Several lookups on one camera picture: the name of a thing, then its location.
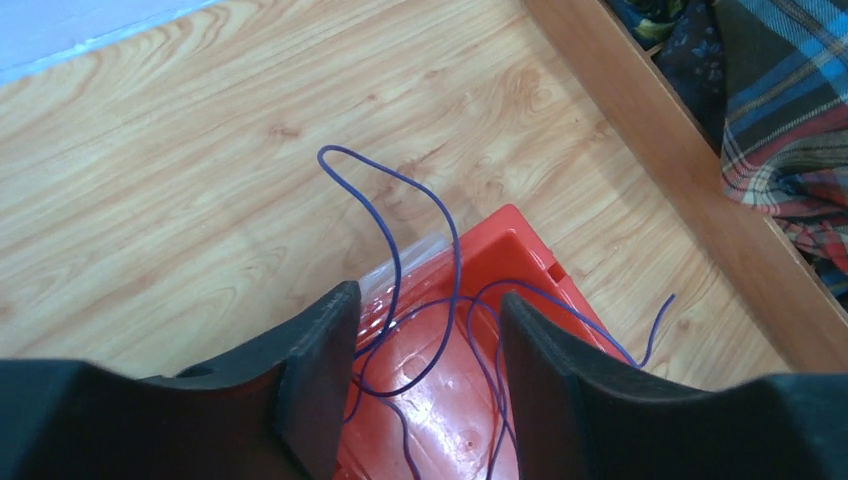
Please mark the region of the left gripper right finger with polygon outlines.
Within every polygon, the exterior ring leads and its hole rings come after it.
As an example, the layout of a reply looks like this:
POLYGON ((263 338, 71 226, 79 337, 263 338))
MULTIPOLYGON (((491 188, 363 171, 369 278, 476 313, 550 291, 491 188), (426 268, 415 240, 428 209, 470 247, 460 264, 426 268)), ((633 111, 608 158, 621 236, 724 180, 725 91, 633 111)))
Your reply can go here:
POLYGON ((704 391, 588 345, 515 293, 501 340, 524 479, 843 479, 847 378, 704 391))

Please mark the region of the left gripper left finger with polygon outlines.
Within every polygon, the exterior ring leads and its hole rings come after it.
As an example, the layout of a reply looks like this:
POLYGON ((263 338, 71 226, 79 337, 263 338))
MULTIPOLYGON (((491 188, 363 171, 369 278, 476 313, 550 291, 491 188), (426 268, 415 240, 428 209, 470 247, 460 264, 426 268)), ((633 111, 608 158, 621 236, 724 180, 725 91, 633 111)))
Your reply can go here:
POLYGON ((361 296, 339 283, 290 320, 173 377, 82 360, 1 364, 5 479, 330 479, 361 296))

